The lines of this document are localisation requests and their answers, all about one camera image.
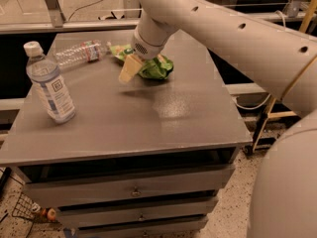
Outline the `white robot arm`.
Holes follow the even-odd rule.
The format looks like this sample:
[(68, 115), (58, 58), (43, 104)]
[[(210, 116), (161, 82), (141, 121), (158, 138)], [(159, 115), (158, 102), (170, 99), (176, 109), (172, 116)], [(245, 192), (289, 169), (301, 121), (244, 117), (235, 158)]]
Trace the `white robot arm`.
[(259, 168), (247, 238), (317, 238), (317, 41), (205, 0), (139, 0), (143, 12), (120, 80), (131, 80), (182, 30), (300, 120)]

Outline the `white gripper with grille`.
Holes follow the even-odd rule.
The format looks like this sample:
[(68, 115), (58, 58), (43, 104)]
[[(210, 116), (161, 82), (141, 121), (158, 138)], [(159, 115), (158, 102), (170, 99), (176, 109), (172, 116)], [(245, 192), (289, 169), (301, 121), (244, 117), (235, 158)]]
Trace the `white gripper with grille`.
[(144, 61), (155, 58), (163, 49), (163, 46), (154, 46), (146, 43), (138, 30), (134, 31), (131, 47), (136, 54), (126, 56), (123, 68), (119, 74), (119, 81), (121, 83), (128, 83), (140, 71)]

